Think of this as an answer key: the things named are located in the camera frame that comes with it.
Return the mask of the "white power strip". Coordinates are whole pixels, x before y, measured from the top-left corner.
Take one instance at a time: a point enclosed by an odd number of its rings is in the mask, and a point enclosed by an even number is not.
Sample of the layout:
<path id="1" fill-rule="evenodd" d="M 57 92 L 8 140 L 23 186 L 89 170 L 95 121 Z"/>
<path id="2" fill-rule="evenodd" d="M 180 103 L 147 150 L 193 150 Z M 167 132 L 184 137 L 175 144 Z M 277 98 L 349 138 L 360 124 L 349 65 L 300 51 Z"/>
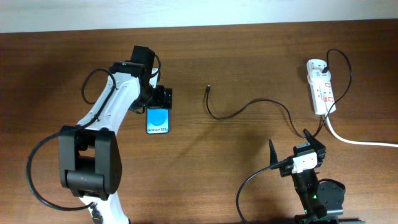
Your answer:
<path id="1" fill-rule="evenodd" d="M 310 59 L 307 62 L 307 74 L 309 68 L 315 67 L 323 67 L 324 70 L 326 68 L 326 62 L 320 59 Z M 333 106 L 335 98 L 333 96 L 331 81 L 309 85 L 312 94 L 313 109 L 315 114 L 326 115 L 329 109 L 331 109 L 330 113 L 333 113 L 336 110 L 336 106 Z"/>

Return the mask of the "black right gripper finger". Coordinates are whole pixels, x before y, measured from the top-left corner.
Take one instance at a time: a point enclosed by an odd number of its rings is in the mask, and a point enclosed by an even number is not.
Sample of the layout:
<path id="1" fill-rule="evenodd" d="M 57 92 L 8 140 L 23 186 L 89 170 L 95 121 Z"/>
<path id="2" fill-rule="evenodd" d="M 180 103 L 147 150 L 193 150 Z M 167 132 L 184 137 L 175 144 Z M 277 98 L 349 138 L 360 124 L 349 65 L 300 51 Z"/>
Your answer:
<path id="1" fill-rule="evenodd" d="M 273 142 L 271 139 L 269 139 L 269 149 L 270 149 L 270 165 L 274 166 L 278 163 L 278 159 L 277 159 L 277 153 L 275 151 Z"/>
<path id="2" fill-rule="evenodd" d="M 325 146 L 320 141 L 318 141 L 314 136 L 312 136 L 307 129 L 304 129 L 303 133 L 305 135 L 306 140 L 310 143 L 310 145 L 314 149 L 325 149 Z"/>

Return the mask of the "blue Galaxy smartphone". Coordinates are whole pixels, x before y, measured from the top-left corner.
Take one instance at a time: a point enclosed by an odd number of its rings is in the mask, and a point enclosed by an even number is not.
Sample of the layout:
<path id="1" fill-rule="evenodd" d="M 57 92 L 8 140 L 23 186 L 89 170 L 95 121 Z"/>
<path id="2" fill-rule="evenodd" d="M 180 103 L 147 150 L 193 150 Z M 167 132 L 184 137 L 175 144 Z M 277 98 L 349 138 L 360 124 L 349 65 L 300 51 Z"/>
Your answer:
<path id="1" fill-rule="evenodd" d="M 153 108 L 147 110 L 147 134 L 166 134 L 169 129 L 169 110 Z"/>

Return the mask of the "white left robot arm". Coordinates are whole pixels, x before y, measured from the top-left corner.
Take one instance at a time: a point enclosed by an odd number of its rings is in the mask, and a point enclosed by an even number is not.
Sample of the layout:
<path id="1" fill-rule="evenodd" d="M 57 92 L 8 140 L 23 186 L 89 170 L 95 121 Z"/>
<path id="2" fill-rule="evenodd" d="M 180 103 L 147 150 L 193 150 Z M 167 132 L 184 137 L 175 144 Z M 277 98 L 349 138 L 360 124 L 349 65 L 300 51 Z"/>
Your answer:
<path id="1" fill-rule="evenodd" d="M 94 223 L 130 223 L 117 189 L 123 166 L 117 133 L 128 111 L 169 110 L 172 89 L 158 85 L 160 70 L 115 62 L 89 113 L 76 126 L 63 126 L 58 139 L 60 182 L 78 197 Z"/>

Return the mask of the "white charger plug adapter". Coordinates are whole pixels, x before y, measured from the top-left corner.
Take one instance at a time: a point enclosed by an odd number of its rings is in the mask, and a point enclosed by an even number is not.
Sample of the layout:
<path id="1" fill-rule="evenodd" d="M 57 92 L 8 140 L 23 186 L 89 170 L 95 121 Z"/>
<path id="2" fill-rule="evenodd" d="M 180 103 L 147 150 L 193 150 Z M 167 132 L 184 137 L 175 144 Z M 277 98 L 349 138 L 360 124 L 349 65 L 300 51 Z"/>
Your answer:
<path id="1" fill-rule="evenodd" d="M 315 83 L 330 82 L 331 73 L 327 71 L 323 73 L 323 67 L 315 67 L 308 69 L 307 79 L 309 84 L 314 85 Z"/>

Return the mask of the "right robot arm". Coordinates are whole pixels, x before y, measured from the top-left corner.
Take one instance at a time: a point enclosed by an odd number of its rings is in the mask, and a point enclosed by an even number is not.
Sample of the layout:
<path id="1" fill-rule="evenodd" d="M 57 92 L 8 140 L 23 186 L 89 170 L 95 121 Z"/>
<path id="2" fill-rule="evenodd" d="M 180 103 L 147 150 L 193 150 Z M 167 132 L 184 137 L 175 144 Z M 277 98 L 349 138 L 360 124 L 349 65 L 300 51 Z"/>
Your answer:
<path id="1" fill-rule="evenodd" d="M 281 177 L 290 176 L 304 209 L 294 217 L 295 223 L 338 223 L 343 214 L 345 185 L 333 179 L 318 179 L 315 169 L 323 164 L 326 146 L 303 130 L 307 142 L 293 147 L 294 154 L 279 161 L 269 141 L 271 169 L 279 169 Z"/>

